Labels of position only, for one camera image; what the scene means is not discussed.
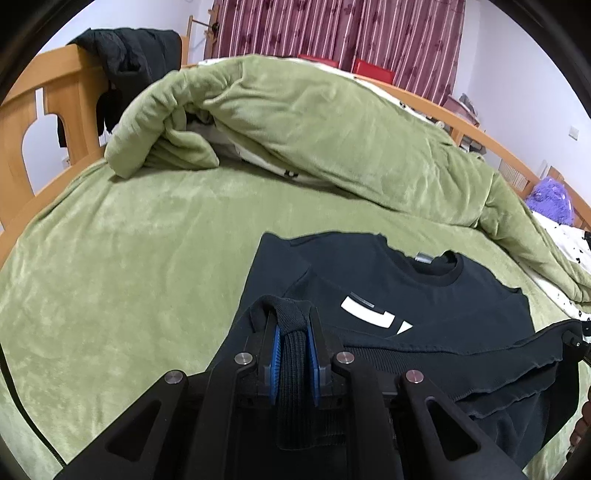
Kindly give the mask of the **person right hand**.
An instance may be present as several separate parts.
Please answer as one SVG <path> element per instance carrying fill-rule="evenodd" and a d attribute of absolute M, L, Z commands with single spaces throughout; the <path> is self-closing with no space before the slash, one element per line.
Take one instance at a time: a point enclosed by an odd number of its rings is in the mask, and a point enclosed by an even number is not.
<path fill-rule="evenodd" d="M 584 403 L 581 410 L 581 418 L 576 422 L 574 430 L 570 436 L 570 444 L 572 447 L 577 447 L 585 436 L 591 424 L 591 401 Z"/>

